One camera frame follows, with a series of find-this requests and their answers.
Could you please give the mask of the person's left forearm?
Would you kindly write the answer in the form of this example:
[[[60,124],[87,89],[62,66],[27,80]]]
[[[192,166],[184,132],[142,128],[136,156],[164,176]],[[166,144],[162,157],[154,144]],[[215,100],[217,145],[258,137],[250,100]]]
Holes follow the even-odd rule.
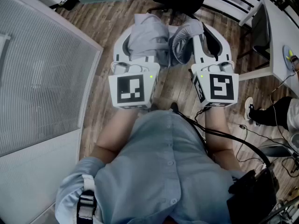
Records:
[[[126,145],[138,113],[138,109],[119,109],[102,129],[90,156],[111,163]]]

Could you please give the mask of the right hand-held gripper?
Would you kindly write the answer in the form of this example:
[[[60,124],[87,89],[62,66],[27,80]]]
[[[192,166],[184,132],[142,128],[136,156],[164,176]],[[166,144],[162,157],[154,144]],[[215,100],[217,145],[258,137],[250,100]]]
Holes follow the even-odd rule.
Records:
[[[204,34],[192,38],[195,64],[192,83],[203,107],[227,107],[237,103],[239,75],[234,73],[228,41],[214,27],[203,23]],[[207,63],[214,58],[225,61]]]

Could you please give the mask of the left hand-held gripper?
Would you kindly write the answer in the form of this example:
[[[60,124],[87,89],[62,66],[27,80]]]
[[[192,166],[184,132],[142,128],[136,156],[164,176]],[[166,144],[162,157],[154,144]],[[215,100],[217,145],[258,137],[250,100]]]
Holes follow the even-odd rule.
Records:
[[[155,56],[144,56],[130,62],[128,42],[132,28],[127,28],[114,44],[108,77],[112,104],[120,109],[150,109],[158,83],[160,65]]]

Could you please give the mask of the grey clothes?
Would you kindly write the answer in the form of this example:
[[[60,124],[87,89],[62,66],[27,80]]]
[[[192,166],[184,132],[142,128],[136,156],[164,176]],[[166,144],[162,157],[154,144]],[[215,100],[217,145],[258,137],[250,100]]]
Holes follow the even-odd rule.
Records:
[[[192,38],[204,33],[202,22],[189,19],[173,35],[169,27],[153,14],[135,14],[135,25],[128,42],[132,60],[154,56],[162,67],[186,65],[191,59]]]

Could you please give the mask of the person's light blue shirt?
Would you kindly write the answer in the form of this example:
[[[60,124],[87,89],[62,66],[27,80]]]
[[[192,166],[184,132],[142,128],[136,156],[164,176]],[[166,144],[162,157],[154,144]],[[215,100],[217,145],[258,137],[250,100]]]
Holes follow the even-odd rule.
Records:
[[[92,177],[100,224],[231,224],[229,187],[241,173],[223,169],[206,154],[194,128],[171,111],[154,111],[134,124],[111,163],[83,158],[64,178],[55,216],[75,224],[75,211]]]

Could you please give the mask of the black waste bin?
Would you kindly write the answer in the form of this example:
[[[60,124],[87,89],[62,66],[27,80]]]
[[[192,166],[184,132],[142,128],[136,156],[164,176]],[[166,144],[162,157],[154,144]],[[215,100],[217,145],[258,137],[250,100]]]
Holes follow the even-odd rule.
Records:
[[[50,9],[64,8],[68,11],[72,10],[79,0],[61,0],[59,3],[49,6]]]

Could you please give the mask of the glass partition with blinds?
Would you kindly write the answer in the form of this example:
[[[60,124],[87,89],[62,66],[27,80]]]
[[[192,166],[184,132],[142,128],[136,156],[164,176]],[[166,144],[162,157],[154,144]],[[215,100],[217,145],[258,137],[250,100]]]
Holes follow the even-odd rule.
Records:
[[[78,129],[99,50],[20,0],[0,0],[0,157]]]

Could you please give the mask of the light blue round plate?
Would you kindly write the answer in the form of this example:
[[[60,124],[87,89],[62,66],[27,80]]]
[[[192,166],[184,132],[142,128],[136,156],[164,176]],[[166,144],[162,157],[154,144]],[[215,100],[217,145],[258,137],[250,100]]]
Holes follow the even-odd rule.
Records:
[[[285,61],[285,65],[287,67],[287,69],[289,71],[295,71],[295,67],[291,61],[291,57],[289,57],[289,50],[291,50],[291,48],[287,45],[284,45],[283,46],[283,58],[284,58],[284,61]]]

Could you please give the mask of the white table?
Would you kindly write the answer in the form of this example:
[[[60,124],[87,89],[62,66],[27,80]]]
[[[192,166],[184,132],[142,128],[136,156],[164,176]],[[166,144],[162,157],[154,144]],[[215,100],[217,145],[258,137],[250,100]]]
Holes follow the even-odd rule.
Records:
[[[299,55],[299,28],[270,0],[261,0],[249,13],[244,15],[239,26],[243,26],[264,5],[270,25],[270,64],[268,67],[243,73],[239,76],[240,81],[271,76],[283,81],[297,97],[299,97],[299,80],[297,75],[288,77],[292,73],[287,69],[283,46],[287,45],[295,55]]]

